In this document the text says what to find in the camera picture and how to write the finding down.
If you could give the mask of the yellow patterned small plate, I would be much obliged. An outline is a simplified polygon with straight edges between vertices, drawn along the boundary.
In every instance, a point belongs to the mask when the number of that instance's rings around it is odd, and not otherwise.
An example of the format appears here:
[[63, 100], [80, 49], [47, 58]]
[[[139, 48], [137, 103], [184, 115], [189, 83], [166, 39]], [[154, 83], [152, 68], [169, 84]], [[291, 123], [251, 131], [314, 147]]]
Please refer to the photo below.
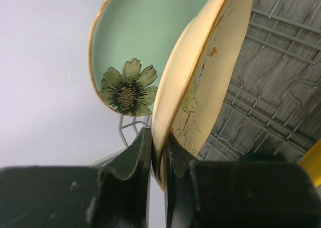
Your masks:
[[321, 172], [321, 141], [319, 140], [309, 151], [302, 157], [299, 165], [305, 170], [314, 186], [320, 186]]

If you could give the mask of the cream bird plate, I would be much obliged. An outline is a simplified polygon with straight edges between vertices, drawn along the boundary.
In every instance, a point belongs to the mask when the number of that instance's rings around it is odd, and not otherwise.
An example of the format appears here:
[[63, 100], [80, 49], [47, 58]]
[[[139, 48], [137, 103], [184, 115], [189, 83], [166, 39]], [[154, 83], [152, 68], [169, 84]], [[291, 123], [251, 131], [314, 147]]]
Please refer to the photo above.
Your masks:
[[196, 156], [219, 115], [243, 45], [253, 0], [208, 0], [176, 42], [152, 114], [155, 178], [166, 186], [165, 145], [173, 135]]

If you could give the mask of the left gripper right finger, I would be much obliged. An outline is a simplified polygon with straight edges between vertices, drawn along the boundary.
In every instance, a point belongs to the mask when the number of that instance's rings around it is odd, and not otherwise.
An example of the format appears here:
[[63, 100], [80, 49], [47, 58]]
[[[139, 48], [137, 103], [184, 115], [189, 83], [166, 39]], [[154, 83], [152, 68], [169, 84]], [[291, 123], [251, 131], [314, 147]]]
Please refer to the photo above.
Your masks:
[[170, 134], [167, 227], [312, 227], [312, 183], [285, 161], [199, 161]]

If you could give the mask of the green flower plate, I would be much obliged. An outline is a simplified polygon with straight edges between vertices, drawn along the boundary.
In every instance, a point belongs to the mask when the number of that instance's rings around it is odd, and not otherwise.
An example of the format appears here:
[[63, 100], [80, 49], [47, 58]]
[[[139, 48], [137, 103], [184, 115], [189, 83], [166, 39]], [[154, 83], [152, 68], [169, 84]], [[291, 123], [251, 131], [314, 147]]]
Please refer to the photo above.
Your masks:
[[168, 58], [187, 24], [208, 0], [105, 0], [88, 48], [101, 101], [125, 116], [152, 113]]

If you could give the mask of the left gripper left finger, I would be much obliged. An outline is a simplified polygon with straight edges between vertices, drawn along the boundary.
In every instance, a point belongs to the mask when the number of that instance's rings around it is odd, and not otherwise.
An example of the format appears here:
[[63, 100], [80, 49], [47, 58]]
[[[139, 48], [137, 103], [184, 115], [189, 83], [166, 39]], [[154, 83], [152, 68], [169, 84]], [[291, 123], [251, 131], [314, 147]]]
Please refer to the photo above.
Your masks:
[[1, 169], [1, 227], [147, 227], [152, 136], [104, 166]]

